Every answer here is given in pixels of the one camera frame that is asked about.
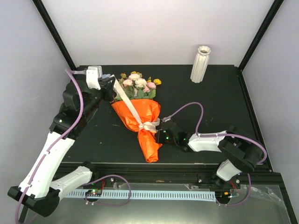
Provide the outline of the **artificial flower bunch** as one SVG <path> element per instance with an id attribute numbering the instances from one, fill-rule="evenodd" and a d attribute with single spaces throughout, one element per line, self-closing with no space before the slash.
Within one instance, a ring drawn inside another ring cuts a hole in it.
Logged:
<path id="1" fill-rule="evenodd" d="M 102 78 L 109 78 L 111 75 L 113 74 L 104 74 L 102 75 Z M 132 103 L 135 101 L 138 103 L 157 102 L 155 100 L 157 95 L 157 87 L 162 84 L 160 79 L 152 79 L 151 77 L 144 78 L 142 73 L 137 71 L 132 71 L 129 75 L 126 73 L 121 73 L 120 77 L 115 76 L 115 78 L 118 80 Z M 124 104 L 124 101 L 117 94 L 114 98 L 114 101 L 111 103 L 113 105 L 120 103 Z"/>

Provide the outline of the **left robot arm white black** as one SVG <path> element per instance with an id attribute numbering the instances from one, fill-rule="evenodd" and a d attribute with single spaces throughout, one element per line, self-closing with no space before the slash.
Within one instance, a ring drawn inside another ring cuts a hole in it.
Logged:
<path id="1" fill-rule="evenodd" d="M 112 101 L 115 77 L 96 79 L 90 88 L 84 75 L 75 75 L 63 92 L 63 103 L 50 126 L 45 145 L 26 178 L 12 186 L 8 196 L 21 202 L 35 213 L 47 217 L 59 202 L 79 186 L 96 186 L 100 174 L 95 165 L 84 162 L 62 178 L 53 177 L 68 150 L 96 113 L 101 101 Z"/>

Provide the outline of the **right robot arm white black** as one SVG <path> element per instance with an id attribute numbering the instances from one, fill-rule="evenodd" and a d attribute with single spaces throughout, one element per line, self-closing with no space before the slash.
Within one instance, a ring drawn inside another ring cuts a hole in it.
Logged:
<path id="1" fill-rule="evenodd" d="M 227 188 L 237 175 L 252 173 L 266 156 L 264 147 L 258 141 L 235 126 L 219 133 L 188 133 L 168 120 L 162 123 L 155 137 L 157 143 L 173 145 L 186 153 L 221 153 L 225 161 L 218 165 L 216 171 L 199 175 L 200 184 L 209 188 Z"/>

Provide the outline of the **orange wrapping paper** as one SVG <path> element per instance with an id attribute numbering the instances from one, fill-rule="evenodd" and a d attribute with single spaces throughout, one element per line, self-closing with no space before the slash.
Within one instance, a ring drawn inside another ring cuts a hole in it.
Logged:
<path id="1" fill-rule="evenodd" d="M 137 132 L 137 138 L 146 162 L 158 161 L 158 150 L 162 146 L 156 143 L 156 127 L 160 123 L 159 114 L 161 106 L 151 99 L 133 99 L 130 101 L 136 109 L 140 121 L 137 121 L 124 101 L 112 104 L 114 111 L 122 120 L 125 127 Z"/>

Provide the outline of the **cream ribbon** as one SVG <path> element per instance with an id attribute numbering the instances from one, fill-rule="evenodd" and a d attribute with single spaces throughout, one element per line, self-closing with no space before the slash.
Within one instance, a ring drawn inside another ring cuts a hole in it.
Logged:
<path id="1" fill-rule="evenodd" d="M 139 127 L 140 130 L 144 129 L 144 130 L 150 131 L 152 133 L 157 133 L 156 127 L 160 124 L 160 119 L 157 119 L 155 122 L 146 121 L 146 122 L 143 123 L 141 121 L 141 118 L 140 118 L 137 110 L 133 106 L 131 100 L 126 95 L 125 91 L 123 90 L 123 88 L 121 87 L 121 85 L 120 85 L 120 83 L 118 82 L 117 79 L 115 79 L 113 90 L 124 101 L 125 105 L 129 109 L 129 111 L 131 112 L 131 114 L 133 115 L 133 117 L 136 119 L 136 121 L 138 122 L 138 124 L 139 124 L 138 127 Z"/>

